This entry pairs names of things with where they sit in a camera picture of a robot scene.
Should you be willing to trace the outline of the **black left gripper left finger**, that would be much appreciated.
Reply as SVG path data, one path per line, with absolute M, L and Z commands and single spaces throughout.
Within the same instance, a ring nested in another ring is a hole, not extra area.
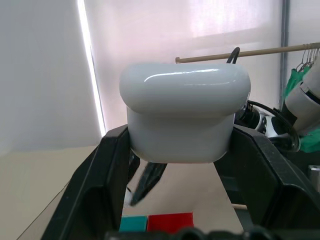
M 126 125 L 107 132 L 72 175 L 43 240 L 103 240 L 120 227 L 128 184 L 130 138 Z

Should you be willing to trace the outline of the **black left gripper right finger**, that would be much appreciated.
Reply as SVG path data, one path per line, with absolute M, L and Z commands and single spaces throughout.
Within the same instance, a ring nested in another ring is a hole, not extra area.
M 242 239 L 318 240 L 320 194 L 261 133 L 235 125 L 217 161 L 231 171 L 255 228 Z

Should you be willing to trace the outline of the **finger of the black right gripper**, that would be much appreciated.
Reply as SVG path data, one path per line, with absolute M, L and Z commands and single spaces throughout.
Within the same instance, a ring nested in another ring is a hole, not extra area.
M 167 167 L 166 163 L 148 162 L 132 195 L 130 206 L 136 206 L 156 186 Z
M 129 183 L 132 178 L 134 177 L 137 169 L 139 168 L 141 163 L 141 160 L 138 156 L 136 156 L 132 151 L 129 154 L 129 159 L 128 159 L 128 181 Z

